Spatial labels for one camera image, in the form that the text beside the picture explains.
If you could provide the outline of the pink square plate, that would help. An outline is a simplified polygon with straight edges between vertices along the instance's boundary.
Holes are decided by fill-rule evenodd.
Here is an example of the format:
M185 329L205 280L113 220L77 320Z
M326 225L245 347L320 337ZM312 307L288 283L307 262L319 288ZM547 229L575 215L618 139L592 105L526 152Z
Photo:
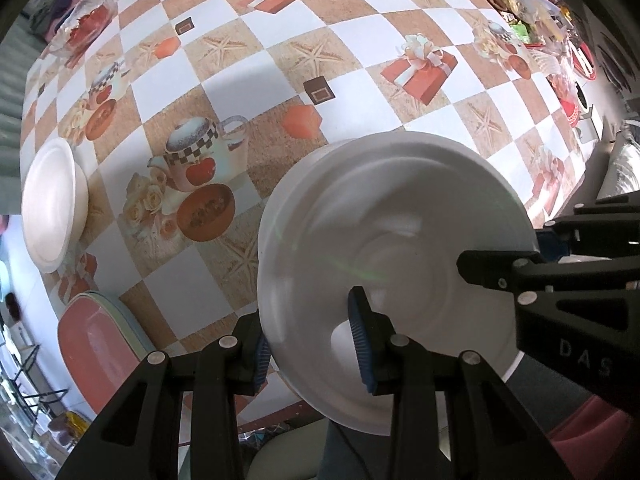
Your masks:
M99 414L140 362L114 318L94 295L80 294L58 321L67 370L94 414Z

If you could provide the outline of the white bowl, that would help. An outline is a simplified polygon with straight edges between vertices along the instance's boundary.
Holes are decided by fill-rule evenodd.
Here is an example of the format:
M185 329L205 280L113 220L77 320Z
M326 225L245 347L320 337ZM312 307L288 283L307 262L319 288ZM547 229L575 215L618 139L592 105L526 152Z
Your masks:
M42 273L60 267L84 232L89 206L87 178L70 144L42 144L27 171L22 195L25 245Z
M375 133L318 148L272 191L258 233L260 322L284 380L315 410L385 436L393 401L367 392L347 316L360 286L373 310L428 350L478 352L501 376L521 362L507 292L467 283L467 250L533 252L506 179L442 136Z

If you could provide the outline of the clutter of packages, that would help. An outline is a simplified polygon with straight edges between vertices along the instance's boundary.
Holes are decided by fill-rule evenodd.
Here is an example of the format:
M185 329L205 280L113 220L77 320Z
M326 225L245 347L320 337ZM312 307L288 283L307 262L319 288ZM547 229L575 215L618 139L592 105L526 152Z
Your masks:
M559 70L546 58L555 58L564 70L570 68L582 79L595 80L597 64L587 46L578 19L562 0L490 0L500 10L512 15L512 30L534 52L540 68L547 73Z

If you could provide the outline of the patterned vinyl tablecloth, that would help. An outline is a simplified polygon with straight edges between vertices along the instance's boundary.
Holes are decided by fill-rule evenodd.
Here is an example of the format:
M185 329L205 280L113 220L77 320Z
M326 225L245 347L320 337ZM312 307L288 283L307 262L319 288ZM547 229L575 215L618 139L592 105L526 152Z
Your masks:
M535 226L586 168L526 47L487 0L115 0L74 62L26 79L21 163L66 140L88 179L78 247L37 296L114 297L155 347L202 348L256 299L257 229L299 159L370 132L439 133L509 181Z

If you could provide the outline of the glass bowl with fruit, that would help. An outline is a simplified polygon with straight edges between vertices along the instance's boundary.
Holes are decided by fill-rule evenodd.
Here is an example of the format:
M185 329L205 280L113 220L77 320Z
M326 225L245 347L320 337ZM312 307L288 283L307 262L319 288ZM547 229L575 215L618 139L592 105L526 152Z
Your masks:
M116 15L115 0L80 0L49 42L49 53L68 60L84 53Z

